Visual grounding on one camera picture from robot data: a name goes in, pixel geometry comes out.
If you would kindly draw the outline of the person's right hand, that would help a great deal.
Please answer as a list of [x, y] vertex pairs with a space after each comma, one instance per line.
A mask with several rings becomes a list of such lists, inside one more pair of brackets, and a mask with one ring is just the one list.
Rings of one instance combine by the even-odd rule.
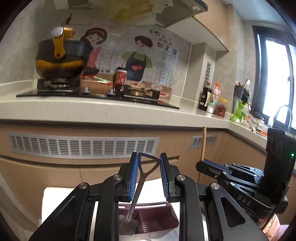
[[263, 233], [266, 235], [268, 240], [277, 241], [287, 230], [288, 225], [280, 224], [280, 220], [276, 214], [266, 223], [266, 226], [263, 228]]

